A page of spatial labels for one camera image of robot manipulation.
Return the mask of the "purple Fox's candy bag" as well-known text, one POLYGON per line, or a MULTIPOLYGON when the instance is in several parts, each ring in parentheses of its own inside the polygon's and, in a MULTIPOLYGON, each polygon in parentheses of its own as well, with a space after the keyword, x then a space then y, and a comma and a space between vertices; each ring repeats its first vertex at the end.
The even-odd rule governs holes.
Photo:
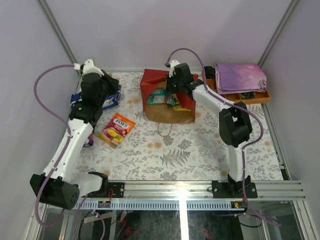
POLYGON ((90 134, 87 139, 85 140, 83 146, 84 147, 91 147, 94 145, 94 135, 90 134))

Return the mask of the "orange Fox's candy bag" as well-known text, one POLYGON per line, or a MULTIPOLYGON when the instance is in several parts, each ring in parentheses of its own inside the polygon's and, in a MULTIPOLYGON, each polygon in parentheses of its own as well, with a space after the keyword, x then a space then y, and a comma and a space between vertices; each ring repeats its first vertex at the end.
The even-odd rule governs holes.
POLYGON ((119 113, 116 113, 97 137, 108 143, 113 148, 116 148, 123 142, 135 125, 135 122, 119 113))

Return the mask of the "red brown paper bag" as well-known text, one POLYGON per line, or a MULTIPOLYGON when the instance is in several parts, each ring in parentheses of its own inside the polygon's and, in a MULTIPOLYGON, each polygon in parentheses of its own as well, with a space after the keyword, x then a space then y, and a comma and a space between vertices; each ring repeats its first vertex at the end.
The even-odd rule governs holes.
POLYGON ((158 124, 193 124, 196 101, 182 92, 169 93, 164 70, 145 69, 140 81, 143 113, 158 124))

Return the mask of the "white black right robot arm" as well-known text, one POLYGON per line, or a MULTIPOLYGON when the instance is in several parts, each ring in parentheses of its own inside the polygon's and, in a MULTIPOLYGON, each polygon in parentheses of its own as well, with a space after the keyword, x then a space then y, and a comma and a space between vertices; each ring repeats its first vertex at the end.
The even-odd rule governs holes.
POLYGON ((165 76, 166 90, 171 94, 182 93, 204 105, 218 116, 219 135, 228 146, 228 192, 240 197, 246 191, 250 177, 246 171, 243 147, 250 139, 252 124, 246 105, 232 102, 214 92, 200 79, 194 79, 186 63, 172 60, 166 63, 169 73, 165 76))

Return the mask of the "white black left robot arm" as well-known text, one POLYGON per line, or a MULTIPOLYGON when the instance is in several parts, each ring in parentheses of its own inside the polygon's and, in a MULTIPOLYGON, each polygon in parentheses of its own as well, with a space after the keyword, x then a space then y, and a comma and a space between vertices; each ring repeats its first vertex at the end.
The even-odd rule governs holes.
POLYGON ((89 70, 83 72, 80 87, 81 101, 74 104, 65 122, 58 149, 43 172, 30 179, 37 204, 71 210, 80 197, 94 193, 102 198, 109 193, 108 176, 103 173, 91 171, 77 183, 71 178, 81 149, 103 113, 103 104, 118 91, 119 82, 104 70, 89 70))

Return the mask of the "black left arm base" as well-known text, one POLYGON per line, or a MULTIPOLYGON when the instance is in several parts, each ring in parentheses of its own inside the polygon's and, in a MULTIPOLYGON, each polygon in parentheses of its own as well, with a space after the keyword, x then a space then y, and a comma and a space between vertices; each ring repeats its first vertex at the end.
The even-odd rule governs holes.
POLYGON ((88 198, 123 198, 125 193, 125 183, 124 182, 109 182, 107 189, 102 188, 98 191, 93 191, 88 193, 88 198))

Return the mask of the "blue white snack packet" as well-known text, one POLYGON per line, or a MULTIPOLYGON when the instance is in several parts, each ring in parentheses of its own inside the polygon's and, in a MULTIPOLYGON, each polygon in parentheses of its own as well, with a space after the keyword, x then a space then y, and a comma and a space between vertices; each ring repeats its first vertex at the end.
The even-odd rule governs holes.
MULTIPOLYGON (((121 88, 122 88, 122 86, 119 85, 118 86, 118 91, 115 94, 110 95, 105 99, 105 101, 104 101, 104 103, 102 105, 102 110, 103 111, 107 110, 107 109, 110 109, 110 108, 113 108, 113 107, 116 107, 116 106, 119 105, 120 97, 121 97, 121 88)), ((71 107, 71 109, 74 107, 74 105, 75 105, 75 103, 77 101, 80 101, 80 102, 82 101, 81 93, 82 92, 79 91, 78 93, 71 95, 71 99, 70 99, 70 107, 71 107)))

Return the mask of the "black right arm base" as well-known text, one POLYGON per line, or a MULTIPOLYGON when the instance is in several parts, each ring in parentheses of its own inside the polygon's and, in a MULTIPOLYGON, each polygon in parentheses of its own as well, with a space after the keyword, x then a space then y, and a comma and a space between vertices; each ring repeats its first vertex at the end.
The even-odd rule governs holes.
POLYGON ((227 181, 213 180, 211 187, 213 197, 216 199, 244 199, 243 189, 248 199, 256 199, 258 197, 256 185, 251 181, 250 175, 244 181, 235 181, 227 175, 227 181))

